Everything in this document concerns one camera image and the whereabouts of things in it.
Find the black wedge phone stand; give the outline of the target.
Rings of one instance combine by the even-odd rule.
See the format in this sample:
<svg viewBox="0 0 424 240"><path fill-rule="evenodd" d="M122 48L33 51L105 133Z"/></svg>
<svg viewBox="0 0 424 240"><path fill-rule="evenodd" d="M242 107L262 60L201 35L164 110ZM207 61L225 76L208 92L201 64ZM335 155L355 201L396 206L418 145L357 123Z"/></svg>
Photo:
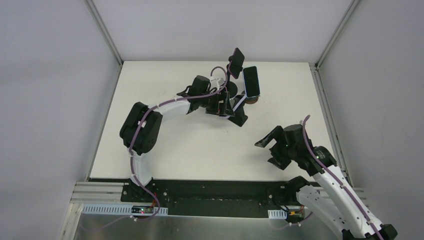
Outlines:
<svg viewBox="0 0 424 240"><path fill-rule="evenodd" d="M230 116L228 118L230 122L237 125L238 127L242 127L248 119L248 116L245 114L245 111L244 111L244 105L245 105L245 102L238 107L238 109L234 113L234 116Z"/></svg>

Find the phone with blue case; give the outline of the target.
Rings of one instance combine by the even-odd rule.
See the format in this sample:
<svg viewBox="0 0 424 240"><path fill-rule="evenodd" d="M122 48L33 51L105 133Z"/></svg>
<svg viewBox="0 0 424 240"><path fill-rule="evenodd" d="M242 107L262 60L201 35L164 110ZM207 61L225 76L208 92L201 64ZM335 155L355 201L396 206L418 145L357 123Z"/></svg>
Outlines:
<svg viewBox="0 0 424 240"><path fill-rule="evenodd" d="M260 96L260 84L256 66L246 67L242 70L245 94L248 98Z"/></svg>

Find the phone with lavender case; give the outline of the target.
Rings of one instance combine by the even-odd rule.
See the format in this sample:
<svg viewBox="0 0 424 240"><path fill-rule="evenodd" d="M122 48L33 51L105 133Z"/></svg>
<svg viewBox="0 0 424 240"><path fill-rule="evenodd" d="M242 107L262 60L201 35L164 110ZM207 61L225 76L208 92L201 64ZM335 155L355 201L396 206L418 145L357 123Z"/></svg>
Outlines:
<svg viewBox="0 0 424 240"><path fill-rule="evenodd" d="M234 113L244 103L246 98L247 96L245 94L240 94L234 97L234 104L232 106L232 110Z"/></svg>

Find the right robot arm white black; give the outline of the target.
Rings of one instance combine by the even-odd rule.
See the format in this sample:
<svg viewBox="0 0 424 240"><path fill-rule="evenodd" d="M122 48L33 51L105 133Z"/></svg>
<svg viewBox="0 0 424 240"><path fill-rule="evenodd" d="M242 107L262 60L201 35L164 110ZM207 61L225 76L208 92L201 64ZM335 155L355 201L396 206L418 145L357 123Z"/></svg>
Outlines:
<svg viewBox="0 0 424 240"><path fill-rule="evenodd" d="M269 163L285 170L291 162L312 177L328 195L321 199L309 181L297 176L284 185L284 200L307 207L342 240L394 240L398 232L384 224L364 204L343 175L335 158L324 146L314 146L306 127L276 126L255 146L265 148L272 140Z"/></svg>

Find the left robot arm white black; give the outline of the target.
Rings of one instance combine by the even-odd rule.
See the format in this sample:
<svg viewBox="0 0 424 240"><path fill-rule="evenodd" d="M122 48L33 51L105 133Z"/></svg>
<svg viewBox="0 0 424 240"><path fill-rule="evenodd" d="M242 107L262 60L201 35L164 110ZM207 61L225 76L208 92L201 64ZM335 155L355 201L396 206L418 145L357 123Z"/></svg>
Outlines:
<svg viewBox="0 0 424 240"><path fill-rule="evenodd" d="M152 198L153 189L147 185L152 177L147 153L155 146L162 123L188 115L199 108L219 117L233 117L228 79L218 80L198 75L191 85L172 99L156 105L136 102L126 117L119 136L130 155L130 179L136 184L133 195L140 202Z"/></svg>

